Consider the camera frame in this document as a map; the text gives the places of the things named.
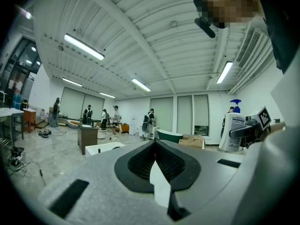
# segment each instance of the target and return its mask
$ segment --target cardboard box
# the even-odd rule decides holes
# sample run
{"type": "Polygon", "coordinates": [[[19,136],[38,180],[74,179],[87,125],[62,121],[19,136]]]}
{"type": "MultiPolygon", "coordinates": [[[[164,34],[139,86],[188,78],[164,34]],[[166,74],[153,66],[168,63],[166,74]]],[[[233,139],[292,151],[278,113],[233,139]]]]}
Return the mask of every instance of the cardboard box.
{"type": "Polygon", "coordinates": [[[205,140],[201,135],[183,135],[183,139],[179,140],[179,144],[202,150],[205,149],[205,140]]]}

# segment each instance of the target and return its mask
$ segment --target fluorescent light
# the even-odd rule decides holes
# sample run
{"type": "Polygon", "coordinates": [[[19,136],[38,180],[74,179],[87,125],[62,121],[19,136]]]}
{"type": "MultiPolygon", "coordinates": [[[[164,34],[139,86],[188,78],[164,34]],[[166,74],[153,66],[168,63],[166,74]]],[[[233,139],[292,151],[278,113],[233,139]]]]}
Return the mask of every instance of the fluorescent light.
{"type": "Polygon", "coordinates": [[[231,69],[232,65],[233,65],[233,62],[227,62],[226,63],[225,68],[224,68],[221,76],[219,77],[217,83],[221,83],[224,80],[224,78],[226,77],[227,73],[231,69]]]}
{"type": "Polygon", "coordinates": [[[105,93],[102,93],[102,92],[100,92],[100,94],[101,94],[101,95],[104,95],[104,96],[107,96],[107,97],[110,97],[110,98],[116,98],[116,97],[114,97],[114,96],[111,96],[111,95],[108,95],[108,94],[105,94],[105,93]]]}
{"type": "Polygon", "coordinates": [[[30,12],[26,12],[26,17],[27,17],[27,19],[30,19],[30,18],[31,18],[30,12]]]}
{"type": "Polygon", "coordinates": [[[68,79],[62,78],[62,80],[66,81],[66,82],[69,82],[69,83],[72,83],[72,84],[75,84],[75,85],[77,85],[77,86],[79,86],[79,87],[82,87],[81,84],[76,83],[76,82],[72,82],[72,81],[70,81],[70,80],[68,80],[68,79]]]}
{"type": "Polygon", "coordinates": [[[99,53],[98,51],[96,51],[95,49],[89,47],[88,45],[84,44],[83,42],[77,40],[76,38],[70,36],[69,34],[66,34],[64,39],[75,45],[76,47],[79,47],[80,49],[86,51],[87,53],[89,53],[90,55],[94,56],[95,58],[98,58],[99,60],[103,60],[104,59],[104,55],[99,53]]]}
{"type": "Polygon", "coordinates": [[[133,81],[136,85],[140,86],[142,89],[146,90],[147,92],[150,92],[151,90],[149,88],[147,88],[144,84],[142,84],[140,81],[136,80],[136,79],[132,79],[131,81],[133,81]]]}

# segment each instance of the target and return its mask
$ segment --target white ceiling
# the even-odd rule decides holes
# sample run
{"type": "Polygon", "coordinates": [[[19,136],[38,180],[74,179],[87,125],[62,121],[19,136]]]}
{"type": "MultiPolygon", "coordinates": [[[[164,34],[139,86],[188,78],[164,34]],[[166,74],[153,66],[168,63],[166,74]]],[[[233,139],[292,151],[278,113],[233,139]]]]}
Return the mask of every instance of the white ceiling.
{"type": "Polygon", "coordinates": [[[248,30],[247,24],[212,28],[216,37],[211,39],[194,24],[193,0],[34,0],[32,12],[37,48],[49,77],[65,77],[119,99],[230,90],[243,74],[237,76],[240,68],[234,64],[222,84],[216,84],[225,62],[242,56],[254,28],[266,31],[263,20],[255,18],[248,30]],[[68,44],[66,33],[105,59],[68,44]],[[151,92],[135,86],[133,78],[151,92]]]}

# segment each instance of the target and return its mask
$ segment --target tiled floor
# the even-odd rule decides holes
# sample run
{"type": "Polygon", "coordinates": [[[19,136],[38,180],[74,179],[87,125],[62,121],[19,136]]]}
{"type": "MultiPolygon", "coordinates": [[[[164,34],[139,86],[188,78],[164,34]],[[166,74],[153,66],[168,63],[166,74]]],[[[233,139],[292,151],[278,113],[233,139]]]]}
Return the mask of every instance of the tiled floor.
{"type": "MultiPolygon", "coordinates": [[[[69,127],[46,128],[52,131],[52,135],[48,138],[39,136],[38,130],[31,132],[31,134],[24,133],[24,140],[22,140],[21,135],[18,136],[15,146],[25,148],[25,160],[29,164],[19,172],[13,173],[13,171],[7,170],[8,174],[13,173],[10,178],[18,189],[35,197],[45,185],[39,174],[38,165],[32,161],[39,163],[44,180],[48,184],[66,171],[80,165],[85,159],[77,145],[77,129],[69,127]]],[[[98,139],[98,144],[109,143],[111,135],[110,132],[106,134],[105,139],[98,139]]],[[[141,138],[128,134],[118,134],[117,136],[118,139],[114,142],[127,144],[142,141],[141,138]]],[[[1,153],[4,163],[7,163],[10,146],[2,149],[1,153]]]]}

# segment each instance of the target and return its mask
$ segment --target blue spray nozzle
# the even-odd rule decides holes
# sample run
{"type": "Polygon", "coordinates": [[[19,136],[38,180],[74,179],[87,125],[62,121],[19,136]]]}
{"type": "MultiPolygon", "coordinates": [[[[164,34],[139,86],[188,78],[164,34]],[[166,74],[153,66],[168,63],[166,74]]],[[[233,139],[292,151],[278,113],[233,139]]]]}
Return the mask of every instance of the blue spray nozzle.
{"type": "Polygon", "coordinates": [[[241,100],[239,99],[234,99],[230,101],[231,103],[235,103],[236,107],[233,109],[234,113],[240,113],[240,108],[238,107],[239,103],[241,102],[241,100]]]}

